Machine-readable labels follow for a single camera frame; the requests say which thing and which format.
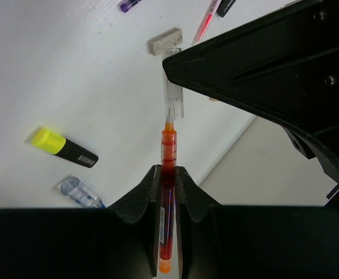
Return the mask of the pink red gel pen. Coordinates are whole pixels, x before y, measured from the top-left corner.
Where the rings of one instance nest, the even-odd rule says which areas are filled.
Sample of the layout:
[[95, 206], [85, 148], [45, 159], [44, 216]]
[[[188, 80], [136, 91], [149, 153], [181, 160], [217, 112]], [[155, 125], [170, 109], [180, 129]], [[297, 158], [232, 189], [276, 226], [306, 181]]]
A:
[[198, 30], [196, 32], [196, 34], [194, 35], [193, 41], [192, 41], [192, 46], [198, 44], [201, 39], [203, 38], [205, 32], [208, 29], [208, 26], [211, 23], [212, 18], [214, 17], [217, 9], [219, 8], [220, 4], [221, 4], [221, 0], [213, 0], [211, 1], [205, 16], [202, 20], [202, 22], [200, 23]]

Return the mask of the green cap highlighter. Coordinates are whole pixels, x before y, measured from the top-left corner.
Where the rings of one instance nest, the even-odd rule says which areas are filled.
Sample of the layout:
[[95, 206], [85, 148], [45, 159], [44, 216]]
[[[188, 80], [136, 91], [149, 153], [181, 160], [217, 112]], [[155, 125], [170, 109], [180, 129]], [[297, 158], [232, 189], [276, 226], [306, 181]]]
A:
[[220, 17], [225, 17], [235, 2], [236, 0], [222, 0], [218, 6], [217, 15]]

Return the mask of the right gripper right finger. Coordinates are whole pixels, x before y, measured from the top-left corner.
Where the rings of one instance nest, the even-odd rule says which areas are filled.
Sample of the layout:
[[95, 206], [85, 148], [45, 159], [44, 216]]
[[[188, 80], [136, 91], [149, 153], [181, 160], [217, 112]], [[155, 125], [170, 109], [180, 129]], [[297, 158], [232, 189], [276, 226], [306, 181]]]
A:
[[339, 278], [339, 209], [222, 205], [176, 168], [180, 278]]

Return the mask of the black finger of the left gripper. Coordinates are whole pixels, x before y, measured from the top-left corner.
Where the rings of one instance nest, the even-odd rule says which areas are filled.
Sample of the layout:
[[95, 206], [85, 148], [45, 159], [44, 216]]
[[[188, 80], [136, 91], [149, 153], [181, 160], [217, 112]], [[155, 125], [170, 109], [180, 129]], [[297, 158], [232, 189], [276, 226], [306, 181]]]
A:
[[339, 1], [295, 1], [163, 69], [174, 84], [282, 126], [339, 184]]

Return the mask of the orange red gel pen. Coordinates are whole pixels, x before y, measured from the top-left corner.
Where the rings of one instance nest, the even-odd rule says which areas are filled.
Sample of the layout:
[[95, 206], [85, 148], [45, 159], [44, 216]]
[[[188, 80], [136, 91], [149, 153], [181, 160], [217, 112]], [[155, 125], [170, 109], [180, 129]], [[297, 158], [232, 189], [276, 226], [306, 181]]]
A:
[[175, 166], [177, 133], [170, 113], [161, 134], [161, 205], [159, 232], [159, 271], [167, 274], [172, 267], [172, 243], [175, 210]]

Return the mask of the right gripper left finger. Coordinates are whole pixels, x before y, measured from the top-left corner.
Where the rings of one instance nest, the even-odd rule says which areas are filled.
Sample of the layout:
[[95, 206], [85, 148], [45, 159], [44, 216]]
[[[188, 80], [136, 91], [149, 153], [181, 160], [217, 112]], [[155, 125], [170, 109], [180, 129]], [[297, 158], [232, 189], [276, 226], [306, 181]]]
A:
[[0, 278], [153, 278], [160, 167], [105, 209], [0, 209]]

